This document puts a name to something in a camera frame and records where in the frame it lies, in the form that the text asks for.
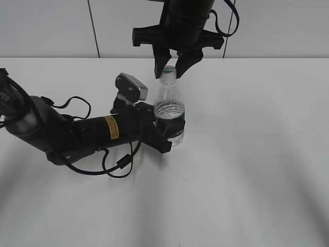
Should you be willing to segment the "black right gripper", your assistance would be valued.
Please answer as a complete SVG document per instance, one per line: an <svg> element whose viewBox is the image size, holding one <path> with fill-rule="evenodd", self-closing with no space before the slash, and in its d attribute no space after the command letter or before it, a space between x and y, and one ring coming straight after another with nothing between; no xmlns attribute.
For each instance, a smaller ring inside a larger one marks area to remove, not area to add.
<svg viewBox="0 0 329 247"><path fill-rule="evenodd" d="M204 47L221 49L224 38L217 32L204 29L206 18L178 19L167 17L163 24L134 28L132 42L134 46L153 45L154 74L159 79L167 62L171 59L170 50L190 51L179 52L175 64L176 78L181 76L193 65L203 59Z"/></svg>

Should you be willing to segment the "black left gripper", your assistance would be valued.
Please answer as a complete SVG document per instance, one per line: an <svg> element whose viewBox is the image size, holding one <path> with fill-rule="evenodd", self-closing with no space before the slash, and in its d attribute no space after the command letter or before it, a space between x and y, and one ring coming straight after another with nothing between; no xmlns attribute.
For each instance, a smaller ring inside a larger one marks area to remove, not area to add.
<svg viewBox="0 0 329 247"><path fill-rule="evenodd" d="M118 126L117 142L141 141L162 154L171 151L172 143L168 140L180 136L185 128L183 118L155 120L153 106L144 102L128 105L115 99L111 114Z"/></svg>

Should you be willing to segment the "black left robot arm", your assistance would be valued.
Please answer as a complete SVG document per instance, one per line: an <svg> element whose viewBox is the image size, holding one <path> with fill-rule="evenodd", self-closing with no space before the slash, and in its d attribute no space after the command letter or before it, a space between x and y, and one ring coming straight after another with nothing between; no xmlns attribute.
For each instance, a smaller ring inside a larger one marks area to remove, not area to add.
<svg viewBox="0 0 329 247"><path fill-rule="evenodd" d="M172 143L156 128L153 106L145 102L148 89L135 77L120 73L113 108L92 118L60 114L47 97L28 95L1 69L1 127L46 154L55 165L73 165L97 151L136 142L160 153Z"/></svg>

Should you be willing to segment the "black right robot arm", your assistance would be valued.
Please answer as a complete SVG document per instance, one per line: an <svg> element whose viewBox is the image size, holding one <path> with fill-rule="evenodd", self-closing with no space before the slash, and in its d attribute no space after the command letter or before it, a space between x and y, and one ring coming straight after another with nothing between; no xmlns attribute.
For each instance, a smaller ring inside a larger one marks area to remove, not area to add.
<svg viewBox="0 0 329 247"><path fill-rule="evenodd" d="M204 29L213 1L164 1L159 24L133 28L134 46L151 45L154 55L154 75L158 79L171 58L178 53L175 65L180 78L203 59L203 48L221 49L223 35Z"/></svg>

